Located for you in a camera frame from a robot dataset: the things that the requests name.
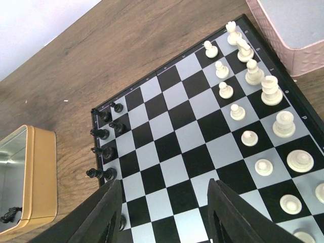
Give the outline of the black rook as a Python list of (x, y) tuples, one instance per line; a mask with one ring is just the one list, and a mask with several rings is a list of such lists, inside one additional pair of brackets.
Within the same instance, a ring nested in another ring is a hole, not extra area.
[(100, 117), (104, 122), (111, 121), (111, 112), (107, 110), (99, 111), (97, 108), (93, 108), (91, 113)]

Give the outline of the black king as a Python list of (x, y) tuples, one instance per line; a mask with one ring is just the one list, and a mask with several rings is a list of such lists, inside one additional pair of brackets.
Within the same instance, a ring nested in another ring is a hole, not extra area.
[(117, 170), (115, 168), (108, 168), (103, 171), (102, 169), (91, 168), (86, 171), (86, 175), (90, 178), (104, 178), (107, 181), (111, 181), (117, 177)]

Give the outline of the black queen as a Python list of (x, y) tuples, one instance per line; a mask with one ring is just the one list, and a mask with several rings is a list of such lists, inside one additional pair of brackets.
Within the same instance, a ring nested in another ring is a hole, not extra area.
[(121, 215), (120, 217), (120, 224), (119, 224), (119, 231), (123, 231), (125, 226), (127, 224), (126, 217), (124, 215)]

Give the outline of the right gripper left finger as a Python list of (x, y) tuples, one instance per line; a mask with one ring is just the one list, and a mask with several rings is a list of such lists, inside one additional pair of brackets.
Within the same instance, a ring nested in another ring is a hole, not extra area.
[(106, 182), (65, 218), (30, 242), (117, 242), (121, 211), (120, 180)]

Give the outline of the black bishop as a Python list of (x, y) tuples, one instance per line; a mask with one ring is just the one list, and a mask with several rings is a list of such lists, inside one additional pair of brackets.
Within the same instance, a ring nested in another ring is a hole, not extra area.
[(93, 147), (91, 151), (94, 154), (102, 156), (104, 159), (113, 159), (116, 155), (116, 149), (110, 146), (106, 148)]

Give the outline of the black knight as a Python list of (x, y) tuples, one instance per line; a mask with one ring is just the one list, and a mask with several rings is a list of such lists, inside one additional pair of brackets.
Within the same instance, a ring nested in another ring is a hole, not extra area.
[(101, 140), (106, 140), (109, 137), (110, 132), (107, 129), (91, 129), (90, 134)]

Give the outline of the black pawn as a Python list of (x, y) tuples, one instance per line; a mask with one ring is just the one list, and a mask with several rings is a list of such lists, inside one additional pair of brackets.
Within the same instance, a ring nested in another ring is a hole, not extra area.
[(115, 132), (119, 134), (123, 134), (123, 132), (126, 129), (126, 126), (123, 123), (117, 123), (117, 122), (109, 122), (108, 125), (115, 130)]
[(113, 108), (114, 112), (116, 113), (121, 113), (124, 109), (124, 106), (121, 103), (111, 102), (109, 106)]

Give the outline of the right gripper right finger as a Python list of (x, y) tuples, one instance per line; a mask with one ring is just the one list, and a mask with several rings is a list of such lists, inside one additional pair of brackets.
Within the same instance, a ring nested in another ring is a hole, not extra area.
[(213, 242), (301, 242), (221, 180), (209, 181), (208, 218)]

